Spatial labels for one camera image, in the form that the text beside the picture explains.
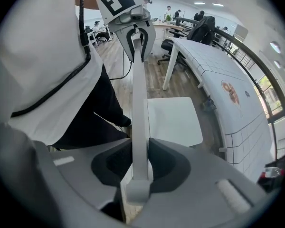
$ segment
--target white shirt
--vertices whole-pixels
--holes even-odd
[[[12,127],[45,144],[57,142],[93,90],[102,60],[90,44],[91,61],[57,93],[32,112],[11,118]],[[7,119],[61,83],[85,61],[75,0],[18,0],[0,28],[0,67],[10,77],[0,98]]]
[[[167,15],[170,15],[171,18],[172,18],[171,10],[166,10],[165,11],[165,19],[166,19]]]
[[[95,36],[96,36],[100,31],[101,31],[101,29],[100,29],[98,26],[94,26],[94,27],[93,27],[93,32],[94,32],[94,35],[95,35]]]

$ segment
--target black pants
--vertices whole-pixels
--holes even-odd
[[[97,38],[100,38],[100,37],[105,37],[107,40],[110,38],[110,35],[108,32],[99,32],[97,35],[96,35],[96,39]]]
[[[104,120],[122,125],[123,117],[123,110],[103,65],[101,76],[94,89],[65,134],[53,146],[60,149],[75,149],[128,138],[126,133],[117,130]]]

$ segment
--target person sitting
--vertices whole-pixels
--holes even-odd
[[[110,38],[110,35],[107,31],[102,31],[99,28],[99,21],[96,21],[93,27],[93,32],[95,35],[95,38],[100,38],[100,37],[105,37],[107,41],[111,41],[113,40],[112,38]]]
[[[151,0],[143,0],[143,6],[145,7],[145,8],[147,8],[147,4],[148,3],[150,3],[150,4],[152,4],[152,1]]]

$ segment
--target black cable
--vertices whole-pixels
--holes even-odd
[[[130,62],[130,68],[129,68],[129,71],[127,72],[127,74],[124,76],[124,68],[123,68],[123,76],[120,77],[120,78],[110,78],[110,80],[117,80],[117,79],[123,79],[125,77],[128,76],[129,72],[131,71],[131,67],[132,67],[132,62],[129,60]]]
[[[59,85],[57,85],[54,89],[52,89],[50,92],[48,92],[45,96],[43,96],[40,100],[38,100],[36,103],[31,105],[30,107],[20,110],[17,112],[13,112],[11,117],[21,116],[26,113],[29,113],[39,107],[41,104],[43,104],[46,100],[48,100],[51,96],[53,96],[59,89],[61,89],[68,81],[70,81],[73,77],[75,77],[91,60],[91,54],[90,54],[90,47],[89,47],[89,39],[87,37],[87,33],[85,32],[85,24],[84,24],[84,0],[80,0],[79,4],[79,30],[80,30],[80,40],[81,45],[85,49],[86,58],[85,62],[77,67],[72,73],[70,73],[64,81],[62,81]]]

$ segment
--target sticker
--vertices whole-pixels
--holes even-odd
[[[75,159],[74,159],[73,156],[68,156],[68,157],[65,157],[65,158],[60,158],[60,159],[54,160],[54,164],[56,166],[59,166],[59,165],[64,165],[64,164],[73,162],[74,160]]]
[[[135,5],[134,0],[100,0],[113,16]]]
[[[224,89],[225,93],[229,96],[229,99],[231,100],[233,105],[239,110],[239,117],[243,117],[239,98],[238,98],[238,95],[234,87],[232,86],[231,83],[225,80],[223,80],[221,83],[222,83],[222,88]]]

